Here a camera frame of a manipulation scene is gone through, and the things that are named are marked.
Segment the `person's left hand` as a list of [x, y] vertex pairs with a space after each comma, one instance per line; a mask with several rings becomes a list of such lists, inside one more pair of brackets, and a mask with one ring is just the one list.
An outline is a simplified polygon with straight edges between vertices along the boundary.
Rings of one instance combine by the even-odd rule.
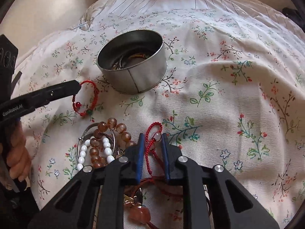
[[11, 134], [10, 144], [11, 148], [6, 158], [10, 167], [10, 177], [22, 182], [30, 173], [31, 157], [26, 149], [26, 137], [20, 121], [17, 121], [17, 125]]

